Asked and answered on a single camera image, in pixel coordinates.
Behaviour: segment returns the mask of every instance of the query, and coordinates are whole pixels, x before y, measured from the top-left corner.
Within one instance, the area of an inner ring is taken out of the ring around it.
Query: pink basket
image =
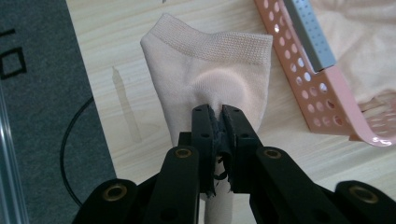
[[[385,112],[366,119],[335,65],[313,71],[284,2],[255,3],[311,132],[348,135],[377,147],[395,144],[396,99]]]

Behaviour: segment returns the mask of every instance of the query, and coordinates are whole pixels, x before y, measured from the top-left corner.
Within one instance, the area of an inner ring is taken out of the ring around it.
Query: brass screw
[[[123,198],[127,191],[128,189],[123,184],[114,184],[103,192],[102,197],[108,202],[115,202]]]
[[[350,187],[349,193],[365,203],[378,203],[378,197],[374,193],[360,186]]]
[[[189,150],[189,149],[180,148],[180,149],[176,150],[175,154],[176,154],[176,156],[177,156],[178,158],[183,159],[183,158],[187,158],[187,157],[189,157],[190,155],[192,155],[192,152],[191,152],[191,150]]]
[[[264,155],[271,158],[271,159],[279,159],[282,157],[282,154],[274,149],[265,149]]]

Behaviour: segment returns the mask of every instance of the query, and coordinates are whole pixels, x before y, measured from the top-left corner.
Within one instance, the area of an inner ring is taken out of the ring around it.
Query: basket hole
[[[317,102],[317,110],[318,110],[318,111],[324,111],[323,103]]]
[[[291,51],[293,51],[293,53],[297,53],[297,47],[295,44],[291,45]]]
[[[313,105],[308,105],[308,111],[311,113],[315,113],[315,107]]]
[[[270,11],[269,18],[270,18],[270,21],[274,20],[274,12],[273,11]]]
[[[335,108],[335,105],[330,100],[326,101],[326,106],[329,107],[329,109],[334,109]]]
[[[268,8],[268,0],[264,0],[263,4],[265,8]]]
[[[283,17],[282,17],[282,16],[279,18],[279,24],[280,24],[281,26],[284,26],[284,25],[285,25],[285,21],[283,20]]]
[[[298,58],[297,63],[300,67],[304,67],[304,62],[302,58]]]
[[[289,30],[286,30],[286,32],[285,32],[285,37],[286,37],[287,39],[291,39],[291,34],[290,34],[290,31],[289,31]]]
[[[290,70],[291,70],[291,72],[296,72],[297,71],[297,66],[296,66],[295,63],[291,63],[290,64]]]
[[[290,51],[288,51],[288,50],[285,51],[285,57],[287,59],[290,59]]]
[[[275,33],[279,33],[279,25],[278,24],[275,24],[274,30],[275,30]]]
[[[305,79],[305,81],[311,81],[311,75],[309,75],[309,73],[305,72],[304,79]]]
[[[343,120],[338,115],[332,117],[332,120],[338,126],[342,126],[344,124]]]
[[[321,122],[320,122],[320,120],[317,119],[317,118],[314,118],[314,124],[317,125],[318,127],[321,126]]]
[[[309,97],[307,91],[302,91],[302,92],[301,92],[301,95],[304,97],[305,100],[308,99],[308,97]]]
[[[296,83],[297,83],[297,85],[302,86],[303,85],[303,79],[301,77],[297,77],[296,78]]]
[[[327,86],[326,86],[326,84],[320,83],[320,84],[319,84],[319,89],[320,89],[321,92],[327,93]]]
[[[311,95],[313,95],[313,96],[317,96],[318,95],[317,88],[315,88],[315,87],[309,88],[309,92],[311,92]]]
[[[282,36],[279,38],[279,44],[285,46],[285,39]]]
[[[328,117],[323,117],[322,118],[322,121],[323,121],[323,123],[324,123],[324,125],[326,125],[326,126],[330,126],[330,125],[332,125],[332,122],[330,121],[330,119],[328,118]]]
[[[275,12],[279,11],[279,3],[278,2],[275,2],[275,4],[274,4],[274,11]]]

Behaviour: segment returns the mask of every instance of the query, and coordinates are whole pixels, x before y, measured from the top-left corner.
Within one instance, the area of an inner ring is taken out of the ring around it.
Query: wooden table
[[[141,183],[159,172],[171,141],[140,39],[164,12],[205,33],[265,34],[252,0],[67,0],[118,178]],[[286,150],[321,186],[355,179],[396,199],[396,147],[309,132],[273,52],[268,106],[258,135]],[[234,198],[234,223],[254,223],[247,195]]]

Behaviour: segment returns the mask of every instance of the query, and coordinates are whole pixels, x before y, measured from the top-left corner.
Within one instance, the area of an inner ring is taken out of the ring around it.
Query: sock
[[[236,106],[259,129],[267,103],[271,36],[205,34],[163,14],[141,46],[174,146],[180,132],[191,131],[191,111],[198,105],[209,104],[217,117],[222,105]],[[218,196],[206,201],[205,223],[231,222],[233,194],[227,184],[219,184]]]

